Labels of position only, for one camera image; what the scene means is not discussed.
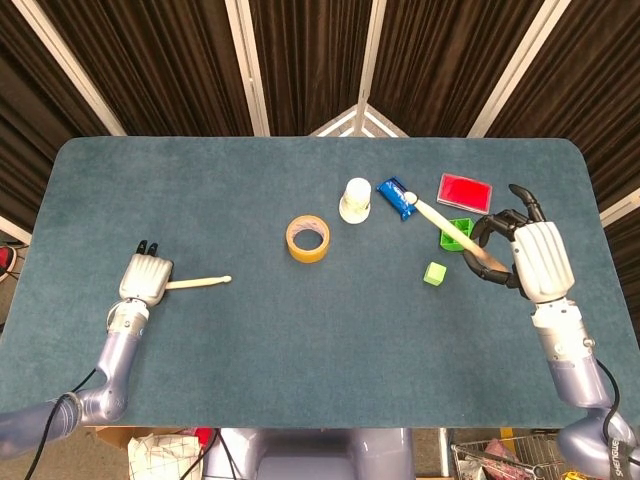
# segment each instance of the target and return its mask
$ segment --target metal cart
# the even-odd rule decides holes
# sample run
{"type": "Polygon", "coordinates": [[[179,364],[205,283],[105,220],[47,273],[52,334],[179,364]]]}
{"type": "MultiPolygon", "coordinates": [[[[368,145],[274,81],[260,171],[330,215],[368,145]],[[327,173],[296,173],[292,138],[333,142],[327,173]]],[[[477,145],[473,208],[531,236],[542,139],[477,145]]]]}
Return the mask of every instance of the metal cart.
{"type": "Polygon", "coordinates": [[[451,445],[458,478],[460,461],[471,459],[479,461],[485,467],[499,470],[509,478],[515,477],[505,471],[504,466],[515,467],[532,480],[561,480],[563,475],[571,470],[556,447],[555,435],[527,435],[502,439],[501,441],[516,454],[519,461],[486,453],[485,449],[489,445],[489,441],[451,445]]]}

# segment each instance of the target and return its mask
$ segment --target green cube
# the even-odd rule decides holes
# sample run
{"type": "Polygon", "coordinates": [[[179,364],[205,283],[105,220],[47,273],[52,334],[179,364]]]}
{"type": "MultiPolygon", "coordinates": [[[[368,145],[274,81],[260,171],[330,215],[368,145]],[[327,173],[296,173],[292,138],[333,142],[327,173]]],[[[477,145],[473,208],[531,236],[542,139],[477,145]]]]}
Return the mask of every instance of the green cube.
{"type": "Polygon", "coordinates": [[[424,273],[424,281],[437,287],[444,280],[446,273],[447,267],[436,262],[431,262],[427,267],[427,271],[424,273]]]}
{"type": "MultiPolygon", "coordinates": [[[[471,235],[471,230],[473,230],[473,220],[470,218],[454,218],[449,221],[467,237],[471,235]]],[[[442,231],[440,232],[440,246],[449,252],[461,252],[464,250],[462,245],[442,231]]]]}

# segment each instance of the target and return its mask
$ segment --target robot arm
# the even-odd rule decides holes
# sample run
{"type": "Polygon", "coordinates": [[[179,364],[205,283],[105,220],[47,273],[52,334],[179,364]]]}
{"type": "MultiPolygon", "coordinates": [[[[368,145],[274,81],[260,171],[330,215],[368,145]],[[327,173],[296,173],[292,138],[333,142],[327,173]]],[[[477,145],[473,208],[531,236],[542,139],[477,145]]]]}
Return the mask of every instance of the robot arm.
{"type": "Polygon", "coordinates": [[[507,237],[514,257],[513,272],[490,270],[470,252],[464,259],[484,280],[518,288],[535,305],[533,325],[547,357],[558,396],[569,405],[584,408],[586,417],[558,434],[565,459],[583,473],[597,478],[640,480],[640,446],[633,429],[615,412],[619,393],[611,400],[602,374],[610,376],[594,355],[576,304],[566,298],[574,277],[564,243],[553,222],[545,219],[528,190],[509,185],[527,208],[487,215],[476,224],[472,239],[486,245],[492,232],[507,237]]]}
{"type": "Polygon", "coordinates": [[[58,400],[17,412],[0,414],[0,459],[35,448],[54,406],[47,441],[66,437],[79,425],[102,425],[118,420],[127,408],[129,374],[149,320],[148,307],[164,295],[173,263],[155,256],[157,244],[146,251],[142,241],[120,283],[122,301],[107,318],[107,340],[96,371],[106,378],[101,387],[68,392],[58,400]]]}

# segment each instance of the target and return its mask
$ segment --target blue package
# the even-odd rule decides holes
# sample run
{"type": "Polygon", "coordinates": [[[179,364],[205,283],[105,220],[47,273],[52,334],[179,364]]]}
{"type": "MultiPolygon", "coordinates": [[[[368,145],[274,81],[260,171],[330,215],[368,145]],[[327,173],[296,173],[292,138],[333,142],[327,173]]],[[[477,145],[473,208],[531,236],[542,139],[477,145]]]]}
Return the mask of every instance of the blue package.
{"type": "Polygon", "coordinates": [[[391,177],[389,180],[382,182],[376,187],[384,198],[386,198],[393,208],[395,208],[400,214],[402,220],[406,220],[416,211],[414,205],[410,205],[404,198],[404,192],[407,189],[402,185],[398,177],[391,177]]]}

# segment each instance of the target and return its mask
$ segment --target packing tape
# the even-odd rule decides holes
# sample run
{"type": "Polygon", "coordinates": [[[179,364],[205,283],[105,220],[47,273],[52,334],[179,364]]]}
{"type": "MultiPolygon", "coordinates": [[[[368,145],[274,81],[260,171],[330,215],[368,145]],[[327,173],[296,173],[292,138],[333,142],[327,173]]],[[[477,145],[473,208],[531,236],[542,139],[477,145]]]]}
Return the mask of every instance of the packing tape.
{"type": "Polygon", "coordinates": [[[331,233],[329,226],[324,220],[314,215],[301,215],[294,218],[285,233],[287,247],[293,258],[302,263],[319,262],[329,251],[329,242],[331,241],[331,233]],[[322,243],[313,250],[304,250],[298,247],[293,241],[294,237],[303,230],[313,230],[322,237],[322,243]]]}

